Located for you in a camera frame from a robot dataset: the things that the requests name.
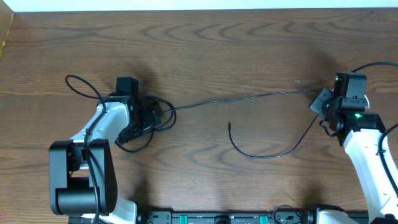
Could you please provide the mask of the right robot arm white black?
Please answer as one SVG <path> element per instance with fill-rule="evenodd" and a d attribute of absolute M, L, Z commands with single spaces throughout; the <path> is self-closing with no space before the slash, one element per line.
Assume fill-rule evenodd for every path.
<path fill-rule="evenodd" d="M 319 125 L 351 159 L 363 190 L 370 223 L 397 223 L 397 167 L 381 117 L 368 113 L 361 91 L 323 89 L 310 105 Z"/>

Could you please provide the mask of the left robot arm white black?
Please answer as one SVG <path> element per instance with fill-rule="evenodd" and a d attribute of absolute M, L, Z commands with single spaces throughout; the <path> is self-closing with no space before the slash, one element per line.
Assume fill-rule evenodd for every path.
<path fill-rule="evenodd" d="M 85 127 L 49 147 L 50 208 L 69 223 L 137 223 L 135 202 L 118 194 L 111 148 L 154 132 L 162 110 L 153 97 L 107 96 Z"/>

